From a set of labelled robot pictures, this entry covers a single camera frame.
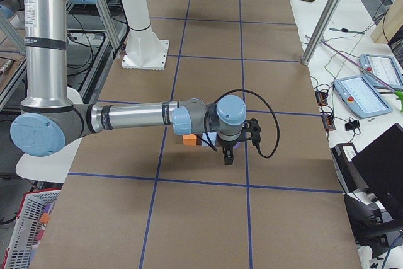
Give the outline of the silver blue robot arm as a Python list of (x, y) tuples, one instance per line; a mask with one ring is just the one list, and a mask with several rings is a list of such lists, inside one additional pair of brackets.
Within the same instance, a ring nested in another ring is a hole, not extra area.
[(224, 163), (231, 164), (234, 146), (246, 139), (246, 105), (238, 96), (133, 106), (75, 104), (67, 97), (67, 4), (96, 1), (24, 0), (28, 89), (11, 124), (14, 144), (42, 157), (103, 130), (170, 125), (177, 135), (216, 133)]

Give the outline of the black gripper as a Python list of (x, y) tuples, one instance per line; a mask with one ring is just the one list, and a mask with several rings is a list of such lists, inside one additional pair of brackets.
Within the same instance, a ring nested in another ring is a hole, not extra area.
[(236, 145), (238, 145), (239, 141), (236, 140), (223, 140), (219, 138), (219, 144), (222, 146), (223, 157), (224, 157), (224, 164), (225, 165), (232, 165), (234, 160), (233, 150)]

